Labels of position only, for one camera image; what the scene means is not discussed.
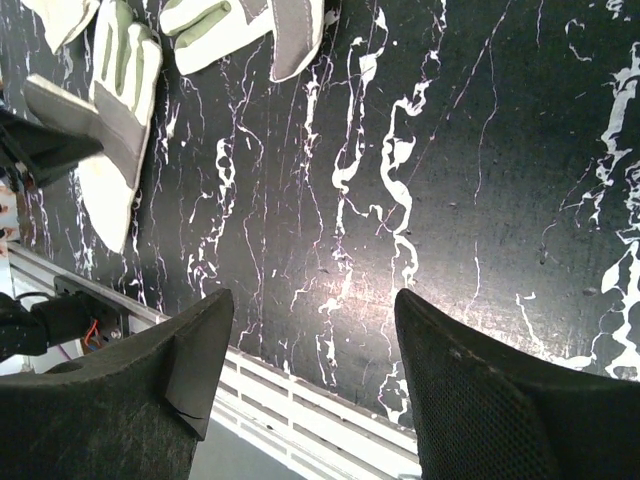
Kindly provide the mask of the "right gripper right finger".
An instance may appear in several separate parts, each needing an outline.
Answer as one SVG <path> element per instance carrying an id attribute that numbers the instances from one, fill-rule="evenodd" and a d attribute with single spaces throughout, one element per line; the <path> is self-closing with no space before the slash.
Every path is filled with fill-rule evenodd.
<path id="1" fill-rule="evenodd" d="M 635 479 L 639 386 L 540 360 L 403 289 L 395 325 L 426 479 Z"/>

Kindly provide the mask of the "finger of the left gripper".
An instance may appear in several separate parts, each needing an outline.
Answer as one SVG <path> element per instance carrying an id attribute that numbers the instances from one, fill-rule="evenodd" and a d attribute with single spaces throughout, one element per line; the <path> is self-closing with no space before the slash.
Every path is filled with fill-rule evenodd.
<path id="1" fill-rule="evenodd" d="M 101 151 L 95 139 L 56 131 L 1 110 L 1 177 L 8 178 L 11 190 L 44 188 Z"/>

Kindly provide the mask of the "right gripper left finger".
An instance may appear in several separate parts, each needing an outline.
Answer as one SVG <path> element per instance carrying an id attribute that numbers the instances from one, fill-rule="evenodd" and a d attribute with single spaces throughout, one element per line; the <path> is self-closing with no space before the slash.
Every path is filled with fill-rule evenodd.
<path id="1" fill-rule="evenodd" d="M 4 479 L 186 479 L 234 315 L 220 289 L 111 346 L 1 378 Z"/>

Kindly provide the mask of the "white glove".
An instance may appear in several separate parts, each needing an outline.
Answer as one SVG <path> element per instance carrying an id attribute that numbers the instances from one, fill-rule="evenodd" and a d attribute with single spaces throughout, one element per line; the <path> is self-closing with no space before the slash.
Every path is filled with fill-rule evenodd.
<path id="1" fill-rule="evenodd" d="M 53 54 L 77 38 L 94 18 L 99 0 L 22 0 L 43 23 L 45 40 Z"/>

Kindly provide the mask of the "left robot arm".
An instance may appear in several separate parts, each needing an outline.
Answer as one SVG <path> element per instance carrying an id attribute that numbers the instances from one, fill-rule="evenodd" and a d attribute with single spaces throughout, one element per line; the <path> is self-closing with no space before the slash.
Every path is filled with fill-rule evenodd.
<path id="1" fill-rule="evenodd" d="M 14 193 L 45 187 L 101 150 L 101 143 L 86 135 L 64 133 L 1 111 L 1 172 Z M 32 295 L 44 300 L 26 308 L 25 295 L 1 295 L 3 361 L 16 354 L 45 354 L 99 328 L 102 307 L 87 293 Z"/>

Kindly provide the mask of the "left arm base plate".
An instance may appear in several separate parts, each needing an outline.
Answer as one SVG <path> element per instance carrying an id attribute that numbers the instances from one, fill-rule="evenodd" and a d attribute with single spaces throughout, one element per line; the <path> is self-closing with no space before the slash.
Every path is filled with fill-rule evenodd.
<path id="1" fill-rule="evenodd" d="M 75 340 L 89 350 L 124 340 L 130 335 L 126 309 L 70 277 L 54 277 L 52 340 Z"/>

